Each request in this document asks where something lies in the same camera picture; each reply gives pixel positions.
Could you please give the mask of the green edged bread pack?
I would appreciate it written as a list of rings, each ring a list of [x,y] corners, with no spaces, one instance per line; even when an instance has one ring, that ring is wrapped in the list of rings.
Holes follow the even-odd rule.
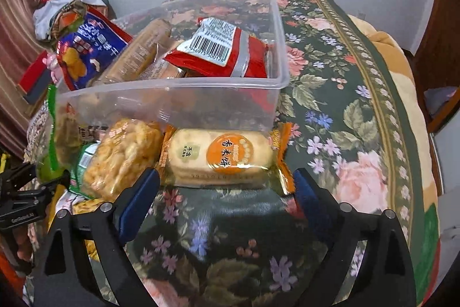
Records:
[[[48,86],[45,101],[26,131],[24,160],[34,165],[40,183],[72,170],[83,145],[76,113],[72,106],[58,101],[61,93],[59,85]]]

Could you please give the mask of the puffed rice cake pack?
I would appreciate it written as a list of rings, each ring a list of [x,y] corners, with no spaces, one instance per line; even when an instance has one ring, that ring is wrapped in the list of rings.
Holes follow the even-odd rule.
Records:
[[[105,133],[83,173],[81,189],[92,198],[115,201],[160,157],[164,133],[158,122],[120,119]]]

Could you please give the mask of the blue red biscuit bag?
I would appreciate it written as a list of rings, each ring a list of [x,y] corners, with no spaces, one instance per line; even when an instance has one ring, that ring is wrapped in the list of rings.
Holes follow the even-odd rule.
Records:
[[[71,90],[90,86],[128,46],[132,37],[95,8],[87,9],[78,28],[62,37],[56,56]]]

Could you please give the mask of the orange rice cracker pack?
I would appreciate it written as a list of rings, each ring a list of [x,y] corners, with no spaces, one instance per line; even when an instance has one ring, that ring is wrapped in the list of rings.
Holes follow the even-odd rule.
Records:
[[[295,190],[284,157],[292,125],[270,132],[167,128],[158,162],[161,181],[182,187],[269,187]]]

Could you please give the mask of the round cracker roll pack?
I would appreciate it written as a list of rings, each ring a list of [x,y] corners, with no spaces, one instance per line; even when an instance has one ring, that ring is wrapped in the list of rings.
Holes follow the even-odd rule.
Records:
[[[171,36],[172,26],[164,19],[151,21],[94,80],[92,86],[134,81],[158,54],[158,46]]]

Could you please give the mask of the red silver snack packet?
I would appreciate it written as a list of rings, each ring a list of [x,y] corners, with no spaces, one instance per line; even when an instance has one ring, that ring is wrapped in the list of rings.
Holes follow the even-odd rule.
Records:
[[[241,28],[215,17],[200,18],[190,39],[164,59],[205,77],[267,78],[268,47]]]

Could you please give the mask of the orange sleeve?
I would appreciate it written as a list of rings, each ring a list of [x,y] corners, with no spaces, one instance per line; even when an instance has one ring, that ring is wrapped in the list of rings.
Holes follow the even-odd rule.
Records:
[[[20,297],[23,297],[25,277],[21,277],[16,273],[2,251],[0,251],[0,268],[2,274],[5,276],[15,293]]]

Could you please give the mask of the yellow noodle snack pack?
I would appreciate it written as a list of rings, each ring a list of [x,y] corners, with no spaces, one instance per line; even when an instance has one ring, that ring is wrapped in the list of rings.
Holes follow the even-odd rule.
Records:
[[[61,209],[66,209],[71,215],[92,213],[102,203],[103,199],[85,199],[67,188],[59,185],[56,193],[47,208],[47,231],[51,228],[51,224],[55,218],[56,213]]]

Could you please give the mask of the green barcode snack packet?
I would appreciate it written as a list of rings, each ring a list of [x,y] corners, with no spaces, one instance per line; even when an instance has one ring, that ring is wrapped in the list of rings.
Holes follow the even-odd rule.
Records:
[[[93,199],[93,196],[91,196],[91,191],[85,186],[83,176],[99,144],[99,142],[94,142],[83,145],[77,156],[76,163],[70,171],[69,190],[86,199]]]

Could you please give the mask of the floral green bedspread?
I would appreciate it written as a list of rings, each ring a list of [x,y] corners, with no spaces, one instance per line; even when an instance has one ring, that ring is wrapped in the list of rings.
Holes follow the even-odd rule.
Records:
[[[291,75],[275,115],[292,124],[285,162],[360,212],[394,210],[423,302],[437,207],[424,210],[415,136],[384,58],[333,0],[277,3]],[[127,252],[159,306],[292,306],[326,250],[290,196],[173,188]]]

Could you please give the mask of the brown wooden door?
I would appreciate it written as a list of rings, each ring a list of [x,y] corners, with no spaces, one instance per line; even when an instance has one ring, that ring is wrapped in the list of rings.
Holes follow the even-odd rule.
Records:
[[[459,88],[459,0],[434,0],[430,18],[415,57],[411,60],[417,99],[429,132],[439,131],[459,109],[459,91],[431,116],[424,92]]]

